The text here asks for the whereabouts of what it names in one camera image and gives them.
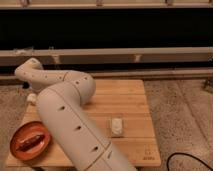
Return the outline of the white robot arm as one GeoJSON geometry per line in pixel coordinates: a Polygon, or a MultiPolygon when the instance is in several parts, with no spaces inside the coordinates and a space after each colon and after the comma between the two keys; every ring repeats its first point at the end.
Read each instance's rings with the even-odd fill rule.
{"type": "Polygon", "coordinates": [[[78,171],[137,171],[82,109],[96,90],[90,74],[46,70],[35,58],[18,66],[14,74],[37,93],[41,121],[78,171]]]}

